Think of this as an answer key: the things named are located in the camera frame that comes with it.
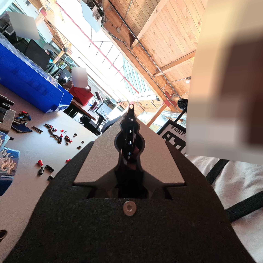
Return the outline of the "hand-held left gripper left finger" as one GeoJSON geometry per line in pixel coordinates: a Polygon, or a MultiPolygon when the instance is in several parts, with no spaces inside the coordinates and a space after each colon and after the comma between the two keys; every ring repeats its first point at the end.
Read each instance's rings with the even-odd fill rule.
{"type": "Polygon", "coordinates": [[[124,117],[120,117],[100,137],[98,137],[88,153],[74,185],[94,187],[104,190],[109,198],[117,197],[115,170],[121,160],[120,150],[116,148],[115,139],[121,133],[120,124],[124,117]]]}

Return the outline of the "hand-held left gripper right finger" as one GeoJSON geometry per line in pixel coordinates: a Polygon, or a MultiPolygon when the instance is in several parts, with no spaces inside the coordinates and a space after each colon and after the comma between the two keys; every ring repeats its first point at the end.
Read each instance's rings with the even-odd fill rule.
{"type": "Polygon", "coordinates": [[[165,143],[158,134],[136,119],[138,135],[143,148],[138,154],[139,168],[143,171],[143,186],[152,196],[156,189],[163,187],[183,186],[185,181],[165,143]]]}

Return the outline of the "scattered mixed lego pieces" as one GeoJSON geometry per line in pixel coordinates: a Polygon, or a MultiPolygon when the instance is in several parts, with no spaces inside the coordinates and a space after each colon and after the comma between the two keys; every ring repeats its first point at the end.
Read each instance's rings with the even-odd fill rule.
{"type": "Polygon", "coordinates": [[[84,145],[85,141],[77,141],[76,137],[77,134],[74,133],[71,137],[68,136],[67,131],[62,129],[62,130],[57,130],[53,125],[50,125],[48,123],[45,123],[43,125],[48,132],[48,136],[50,138],[53,138],[59,145],[64,144],[65,146],[69,145],[74,145],[76,144],[76,149],[80,150],[82,146],[84,145]]]}

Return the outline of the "pile of black lego pieces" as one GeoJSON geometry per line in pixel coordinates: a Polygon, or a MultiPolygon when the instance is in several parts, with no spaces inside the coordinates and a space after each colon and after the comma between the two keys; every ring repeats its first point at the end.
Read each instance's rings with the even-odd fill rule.
{"type": "Polygon", "coordinates": [[[11,129],[19,134],[32,133],[33,131],[41,134],[43,131],[38,127],[32,126],[32,128],[29,128],[27,126],[31,120],[31,115],[28,112],[21,111],[18,113],[18,116],[14,118],[11,129]]]}

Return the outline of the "partly built lego truck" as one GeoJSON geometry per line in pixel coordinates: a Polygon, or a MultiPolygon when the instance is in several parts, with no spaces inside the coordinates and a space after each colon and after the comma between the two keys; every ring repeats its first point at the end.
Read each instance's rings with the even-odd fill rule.
{"type": "Polygon", "coordinates": [[[0,95],[0,196],[3,196],[12,184],[19,161],[19,151],[6,147],[11,139],[8,133],[16,114],[11,109],[13,105],[14,102],[0,95]]]}

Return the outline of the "black ribbed lamp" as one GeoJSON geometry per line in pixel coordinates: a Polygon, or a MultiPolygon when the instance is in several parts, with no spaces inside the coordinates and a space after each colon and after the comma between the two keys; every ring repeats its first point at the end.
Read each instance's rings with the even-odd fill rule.
{"type": "Polygon", "coordinates": [[[177,106],[182,110],[182,112],[181,112],[181,113],[179,114],[179,116],[176,118],[176,120],[175,120],[176,123],[179,121],[179,119],[181,119],[181,117],[183,116],[183,114],[187,112],[188,99],[180,98],[180,99],[177,101],[177,106]]]}

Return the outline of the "black office chair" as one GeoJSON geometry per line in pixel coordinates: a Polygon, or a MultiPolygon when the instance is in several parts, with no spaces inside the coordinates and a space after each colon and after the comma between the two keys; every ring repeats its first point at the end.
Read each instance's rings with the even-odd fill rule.
{"type": "Polygon", "coordinates": [[[96,111],[95,113],[99,116],[99,119],[98,119],[97,124],[96,124],[96,132],[95,132],[95,134],[97,136],[99,136],[101,134],[100,125],[102,124],[102,122],[107,122],[107,121],[105,120],[105,118],[99,112],[96,111]]]}

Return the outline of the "red bag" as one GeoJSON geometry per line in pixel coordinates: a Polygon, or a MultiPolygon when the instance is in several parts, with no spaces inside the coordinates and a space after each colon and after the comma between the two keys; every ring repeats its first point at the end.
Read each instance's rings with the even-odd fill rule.
{"type": "Polygon", "coordinates": [[[74,100],[83,106],[86,106],[94,96],[89,85],[86,88],[72,86],[69,93],[73,95],[74,100]]]}

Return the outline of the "blue plastic bin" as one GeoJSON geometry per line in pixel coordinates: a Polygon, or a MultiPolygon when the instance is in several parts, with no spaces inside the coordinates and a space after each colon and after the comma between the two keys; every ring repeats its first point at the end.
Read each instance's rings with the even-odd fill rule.
{"type": "Polygon", "coordinates": [[[65,110],[73,96],[5,38],[0,43],[1,84],[44,113],[65,110]]]}

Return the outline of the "red ceiling pipe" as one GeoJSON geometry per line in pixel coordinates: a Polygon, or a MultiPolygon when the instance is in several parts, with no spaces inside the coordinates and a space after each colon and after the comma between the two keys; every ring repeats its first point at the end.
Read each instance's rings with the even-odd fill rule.
{"type": "Polygon", "coordinates": [[[80,1],[57,1],[65,22],[69,22],[73,34],[77,37],[76,45],[88,62],[97,70],[98,74],[111,89],[121,94],[139,94],[138,90],[124,74],[123,54],[115,43],[103,31],[95,32],[84,19],[80,1]]]}

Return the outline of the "ceiling heater unit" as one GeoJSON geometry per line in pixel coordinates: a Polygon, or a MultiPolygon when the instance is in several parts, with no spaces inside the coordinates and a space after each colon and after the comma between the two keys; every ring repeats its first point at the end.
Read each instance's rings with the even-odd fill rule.
{"type": "Polygon", "coordinates": [[[105,23],[105,13],[103,11],[102,1],[81,0],[80,3],[84,19],[96,33],[99,32],[101,26],[105,23]]]}

